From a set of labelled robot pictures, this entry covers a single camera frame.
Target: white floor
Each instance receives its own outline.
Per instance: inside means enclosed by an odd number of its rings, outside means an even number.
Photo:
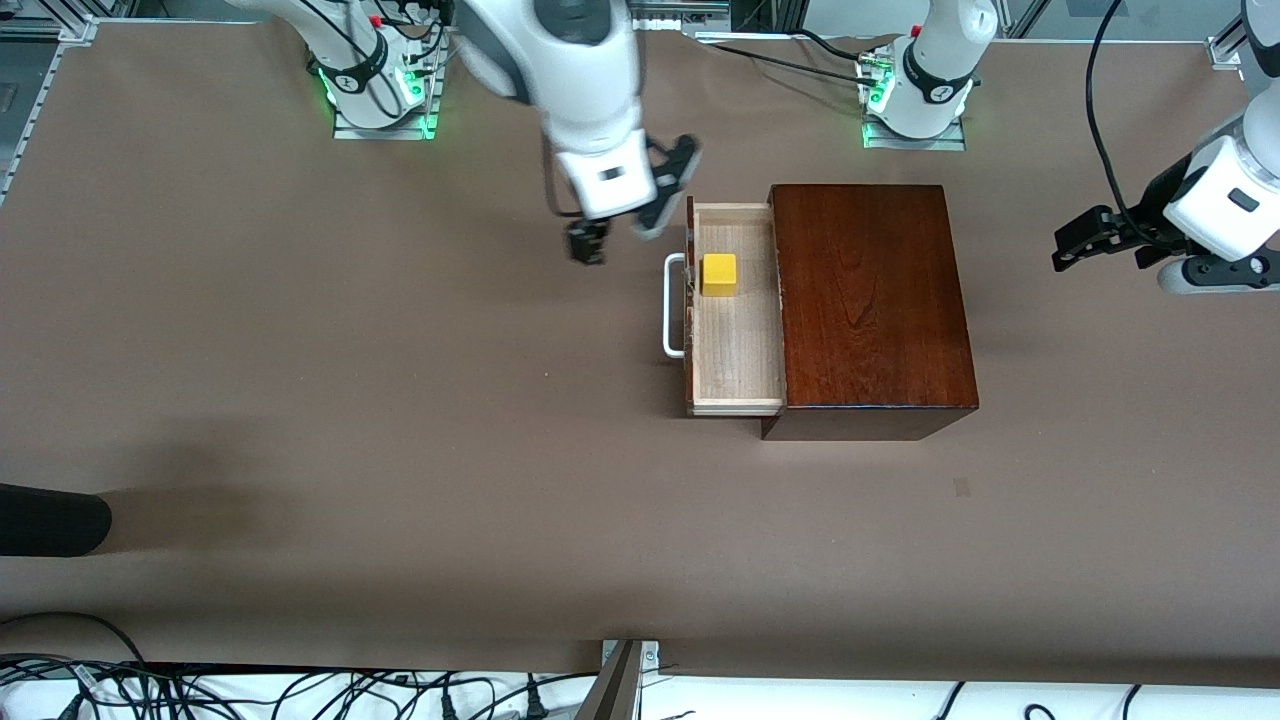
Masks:
[[[486,676],[494,682],[497,694],[524,685],[525,675],[513,673],[463,673],[453,682]],[[274,701],[297,675],[229,675],[200,679],[223,698],[259,698]],[[419,674],[416,682],[433,679]],[[310,687],[316,680],[298,685]],[[283,703],[278,720],[315,720],[325,702],[348,683],[342,675]],[[540,689],[548,710],[573,706],[586,696],[590,679],[553,683]],[[759,680],[733,678],[652,676],[641,697],[640,720],[669,720],[692,711],[694,720],[803,719],[824,720],[925,720],[936,717],[954,687],[952,683],[858,682],[858,680]],[[76,693],[74,680],[35,680],[0,688],[0,716],[6,720],[45,720],[56,717]],[[1066,685],[970,683],[956,698],[948,720],[1015,720],[1024,708],[1038,703],[1053,712],[1057,720],[1119,720],[1121,701],[1128,685]],[[114,688],[100,683],[93,688],[99,701],[118,700]],[[407,705],[413,691],[380,687],[385,697],[364,696],[353,706],[349,720],[392,720],[396,708]],[[458,717],[468,720],[489,703],[489,688],[483,683],[453,688],[452,700]],[[335,703],[320,712],[321,720],[337,716]],[[268,720],[271,705],[236,705],[244,720]],[[524,715],[521,693],[502,705],[495,717],[512,720]],[[1274,720],[1280,717],[1280,691],[1248,691],[1230,688],[1143,687],[1134,697],[1130,720]],[[219,716],[196,707],[193,720],[219,720]],[[440,693],[431,691],[422,697],[412,720],[440,720]],[[1047,720],[1032,714],[1036,720]],[[81,707],[79,720],[93,720],[87,706]],[[101,720],[134,720],[127,708],[102,708]]]

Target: mounting plate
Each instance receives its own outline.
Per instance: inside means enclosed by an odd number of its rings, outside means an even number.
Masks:
[[[868,105],[879,100],[879,95],[893,82],[893,47],[883,45],[869,53],[860,55],[858,63],[858,77],[874,79],[876,87],[861,86],[858,88],[858,100],[863,106],[863,147],[881,147],[887,150],[945,150],[950,152],[963,152],[964,123],[956,118],[942,131],[942,135],[927,140],[904,137],[897,135],[884,124],[884,120],[868,110]]]

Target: wooden drawer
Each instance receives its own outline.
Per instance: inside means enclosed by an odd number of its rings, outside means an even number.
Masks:
[[[685,401],[765,439],[920,439],[978,409],[946,200],[936,186],[774,186],[689,199]],[[737,258],[704,297],[701,258]]]
[[[737,295],[703,297],[701,258],[737,256]],[[692,415],[782,410],[782,307],[773,209],[689,199],[685,246],[685,401]]]

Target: black cable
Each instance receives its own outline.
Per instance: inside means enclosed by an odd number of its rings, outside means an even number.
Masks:
[[[1050,712],[1047,707],[1037,702],[1033,702],[1023,708],[1023,720],[1032,720],[1032,712],[1036,712],[1037,710],[1043,712],[1044,717],[1048,717],[1048,720],[1057,720],[1057,717],[1055,717],[1053,714]]]
[[[947,715],[951,715],[951,706],[956,703],[956,697],[960,694],[960,688],[964,687],[964,680],[960,680],[956,683],[956,687],[951,688],[951,694],[947,696],[947,702],[942,706],[942,712],[938,712],[933,720],[947,720]]]
[[[787,31],[787,35],[801,35],[801,36],[808,37],[809,40],[817,42],[818,47],[822,47],[823,50],[826,50],[827,53],[831,53],[832,55],[835,55],[837,58],[844,58],[845,60],[852,60],[855,63],[861,61],[861,59],[856,54],[854,54],[854,53],[845,53],[840,47],[836,47],[835,45],[827,42],[820,35],[818,35],[818,33],[815,33],[813,31],[808,31],[808,29],[804,29],[804,28],[797,28],[797,29]]]
[[[356,705],[356,701],[358,701],[361,696],[366,694],[389,702],[392,707],[396,708],[397,715],[402,714],[403,708],[398,702],[381,693],[374,692],[374,688],[379,683],[381,683],[383,678],[385,678],[387,675],[389,675],[389,673],[375,673],[372,675],[364,675],[360,678],[360,680],[348,685],[347,692],[344,693],[347,697],[343,701],[342,707],[338,708],[338,714],[334,716],[334,720],[347,720],[348,715],[351,714],[351,708]]]
[[[444,40],[444,26],[442,26],[439,20],[435,20],[431,24],[431,28],[436,28],[438,29],[438,32],[435,33],[435,40],[433,40],[431,45],[429,47],[426,47],[425,50],[422,50],[421,53],[419,53],[416,55],[410,55],[408,56],[410,64],[413,64],[413,63],[416,63],[419,60],[426,59],[431,53],[435,53],[436,50],[440,49],[440,42]],[[428,29],[426,33],[422,35],[422,37],[428,37],[430,35],[431,35],[431,29]]]
[[[320,711],[312,716],[312,720],[320,720],[321,717],[324,717],[324,714],[328,712],[329,708],[333,707],[335,702],[338,702],[339,700],[342,700],[343,696],[347,694],[347,692],[351,689],[351,685],[358,682],[360,679],[355,679],[351,683],[348,683],[347,687],[344,687],[338,694],[333,696],[329,700],[329,702],[324,703],[324,706],[320,707]]]
[[[778,58],[769,58],[768,55],[759,55],[756,53],[751,53],[750,50],[739,50],[737,47],[727,47],[724,45],[712,45],[712,47],[714,47],[717,50],[723,50],[726,53],[732,53],[735,55],[741,55],[744,58],[753,58],[755,60],[763,60],[765,63],[773,63],[774,65],[782,65],[783,68],[791,68],[794,70],[801,70],[801,72],[806,72],[806,73],[813,73],[815,76],[831,77],[831,78],[836,78],[836,79],[845,79],[845,81],[852,82],[852,83],[865,85],[867,87],[874,87],[876,86],[876,81],[873,81],[872,78],[854,77],[854,76],[846,76],[846,74],[841,74],[841,73],[833,73],[831,70],[822,70],[822,69],[818,69],[818,68],[810,68],[809,65],[801,65],[799,63],[791,63],[788,60],[781,60]]]
[[[452,673],[445,673],[445,674],[440,675],[439,678],[436,678],[436,679],[434,679],[430,683],[426,683],[424,685],[416,685],[416,684],[415,685],[404,685],[404,687],[417,687],[417,693],[413,694],[413,700],[408,701],[404,705],[404,712],[402,712],[401,715],[397,715],[392,720],[401,720],[402,717],[412,717],[413,716],[413,711],[417,708],[419,701],[422,700],[422,696],[425,696],[428,693],[428,691],[430,691],[431,688],[440,687],[440,684],[444,683],[444,680],[448,679],[449,675],[452,675]]]
[[[525,692],[529,693],[529,710],[525,712],[525,720],[544,720],[549,712],[547,707],[543,706],[543,696],[538,692],[538,687],[534,685],[534,674],[529,674],[529,679],[525,680]]]
[[[1093,113],[1093,67],[1098,61],[1098,49],[1102,47],[1102,37],[1107,33],[1107,26],[1111,24],[1111,18],[1115,17],[1116,10],[1120,9],[1120,4],[1124,0],[1112,0],[1111,6],[1107,8],[1105,15],[1102,15],[1102,22],[1098,23],[1098,33],[1093,37],[1093,47],[1089,50],[1089,64],[1084,70],[1084,114],[1089,119],[1089,135],[1093,136],[1093,146],[1098,151],[1098,159],[1102,160],[1102,172],[1107,176],[1107,184],[1111,187],[1111,197],[1116,202],[1116,209],[1124,222],[1133,228],[1148,245],[1156,245],[1151,237],[1138,227],[1138,223],[1133,222],[1133,217],[1129,215],[1129,206],[1125,205],[1124,196],[1120,195],[1120,183],[1116,181],[1115,168],[1111,167],[1111,155],[1107,154],[1107,147],[1102,142],[1102,133],[1098,131],[1098,118]]]
[[[46,673],[49,673],[50,669],[41,666],[37,670],[32,670],[29,667],[23,667],[20,665],[22,662],[27,662],[31,660],[47,662],[49,657],[46,656],[32,655],[32,653],[0,653],[0,657],[4,657],[6,660],[17,659],[15,665],[13,667],[6,669],[8,674],[4,678],[0,678],[0,688],[32,676],[35,676],[35,679],[37,680],[50,679],[46,676]],[[92,697],[93,697],[92,688],[90,688],[79,675],[72,673],[72,676],[76,679],[76,687],[77,687],[76,697],[73,697],[70,703],[68,703],[67,707],[63,708],[63,711],[58,715],[58,720],[77,720],[79,717],[79,708],[86,700],[91,701],[90,707],[93,708],[93,719],[102,720],[101,711],[96,705],[92,705]]]
[[[594,678],[596,675],[599,675],[599,673],[571,673],[568,675],[557,675],[554,678],[544,678],[541,680],[535,680],[532,683],[526,684],[522,688],[517,688],[515,691],[511,691],[509,693],[507,693],[507,694],[504,694],[504,696],[494,700],[493,702],[489,703],[488,707],[480,708],[480,712],[476,712],[475,715],[472,715],[467,720],[480,720],[480,716],[484,715],[484,714],[486,714],[486,712],[492,715],[493,711],[497,710],[499,705],[507,702],[508,700],[518,696],[522,692],[527,692],[527,689],[530,687],[540,688],[543,685],[549,685],[552,683],[559,683],[559,682],[563,682],[563,680],[576,680],[579,678]]]
[[[326,683],[330,679],[333,679],[333,678],[337,676],[335,673],[310,673],[310,674],[306,674],[306,675],[302,675],[302,676],[297,678],[289,685],[287,685],[285,689],[280,693],[279,698],[270,700],[270,701],[262,701],[262,700],[251,700],[251,698],[221,698],[216,693],[214,693],[212,691],[198,685],[195,682],[195,680],[198,680],[198,678],[193,678],[191,680],[180,678],[180,676],[174,678],[174,676],[168,676],[168,675],[161,675],[161,674],[156,674],[156,673],[138,670],[138,669],[136,669],[136,667],[133,667],[131,665],[122,665],[122,664],[115,664],[115,662],[77,661],[77,660],[72,660],[72,659],[63,659],[63,657],[47,656],[47,655],[35,655],[35,653],[8,653],[8,655],[0,655],[0,661],[4,661],[4,660],[18,660],[19,662],[33,661],[33,662],[38,662],[38,664],[33,665],[33,666],[29,666],[29,667],[27,667],[27,666],[14,666],[14,667],[8,669],[6,675],[4,675],[3,678],[0,678],[0,687],[6,685],[9,683],[24,680],[24,679],[45,679],[46,674],[50,670],[52,670],[52,669],[60,669],[60,670],[63,670],[65,673],[69,673],[73,676],[76,676],[77,680],[81,680],[81,673],[76,671],[77,667],[81,667],[81,669],[84,669],[84,670],[92,669],[93,671],[106,674],[108,679],[110,679],[110,680],[113,680],[115,683],[115,688],[116,688],[115,689],[115,694],[122,698],[122,702],[113,702],[113,701],[97,700],[97,698],[95,698],[91,694],[90,688],[87,685],[84,685],[84,683],[82,680],[79,683],[81,687],[82,687],[81,692],[84,694],[86,700],[88,700],[90,703],[91,703],[91,706],[93,707],[93,712],[95,712],[95,719],[96,720],[100,720],[100,717],[101,717],[99,715],[99,707],[106,707],[106,708],[127,707],[127,708],[129,708],[133,712],[133,717],[136,720],[145,720],[147,717],[147,712],[148,711],[151,711],[152,715],[155,715],[155,714],[157,714],[160,711],[169,711],[170,716],[174,716],[174,714],[178,712],[179,710],[183,711],[183,712],[188,712],[189,708],[195,708],[195,707],[198,707],[198,708],[205,710],[207,712],[212,712],[214,715],[218,715],[219,717],[223,717],[225,720],[243,720],[243,717],[241,716],[241,714],[234,708],[234,705],[274,706],[273,707],[273,717],[275,717],[279,714],[279,707],[283,705],[283,702],[285,700],[289,700],[292,697],[298,697],[298,696],[301,696],[302,693],[306,693],[306,692],[311,692],[311,691],[319,688],[321,684],[324,684],[324,683]],[[169,683],[173,687],[174,692],[170,693],[168,691],[164,691],[164,692],[161,692],[161,694],[159,697],[155,697],[155,698],[150,698],[148,697],[145,701],[140,701],[138,698],[136,698],[133,696],[133,693],[128,689],[128,687],[122,682],[124,678],[134,678],[134,679],[138,679],[140,682],[143,680],[143,679],[152,679],[154,678],[154,679],[159,680],[161,683],[161,685],[164,685],[165,683]],[[316,682],[316,683],[312,683],[310,685],[306,685],[306,687],[301,687],[301,688],[298,687],[302,683],[306,683],[308,679],[314,679],[314,678],[320,678],[320,680]],[[370,689],[371,687],[376,685],[378,683],[383,683],[383,682],[385,682],[385,679],[381,678],[381,676],[362,675],[361,678],[358,678],[356,680],[356,683],[360,683],[360,684],[370,683],[370,685],[366,687],[366,688],[357,688],[357,691],[362,691],[362,692],[357,692],[356,693],[356,698],[358,698],[360,694],[374,694],[376,697],[380,697],[381,700],[392,702],[392,705],[394,705],[397,707],[397,711],[398,711],[397,716],[398,717],[403,716],[403,711],[398,706],[398,703],[396,703],[392,698],[381,696],[381,693],[375,693],[375,692],[372,692]],[[351,693],[351,691],[352,691],[352,688],[349,685],[346,687],[346,688],[343,688],[343,691],[339,694],[339,697],[348,696]],[[200,693],[200,694],[205,696],[207,700],[193,697],[195,693]],[[325,706],[325,710],[328,710],[328,707],[332,707],[332,705],[333,705],[333,702],[330,702],[328,706]],[[189,712],[188,712],[187,717],[188,717],[188,720],[191,719]]]
[[[44,612],[27,612],[26,615],[18,615],[15,618],[9,618],[8,620],[0,620],[0,628],[5,625],[13,625],[15,623],[26,623],[28,620],[45,620],[51,618],[69,618],[73,620],[87,620],[90,623],[96,623],[106,628],[108,630],[111,632],[113,635],[115,635],[122,643],[124,643],[124,647],[128,648],[129,655],[133,656],[133,660],[137,660],[138,665],[143,670],[147,669],[147,661],[142,659],[142,651],[138,650],[138,646],[133,642],[133,638],[131,638],[128,633],[116,628],[110,621],[104,620],[97,615],[90,615],[88,612],[73,612],[69,610],[47,610]]]
[[[1133,696],[1138,694],[1140,689],[1142,685],[1134,685],[1125,693],[1124,705],[1120,706],[1120,720],[1129,720],[1129,706],[1133,705]]]

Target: brown table surface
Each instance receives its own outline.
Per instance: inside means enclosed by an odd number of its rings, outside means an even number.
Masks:
[[[699,200],[947,192],[982,409],[768,443],[682,416],[682,228],[568,263],[536,114],[461,63],[434,142],[333,141],[287,27],[104,24],[0,209],[0,457],[122,533],[0,560],[0,610],[155,660],[568,669],[644,635],[686,671],[1280,683],[1277,300],[1052,273],[1107,201],[1085,56],[993,46],[969,151],[910,154],[863,150],[840,83],[650,35],[645,124],[701,136]],[[1097,95],[1130,199],[1244,101],[1196,45],[1108,47]]]

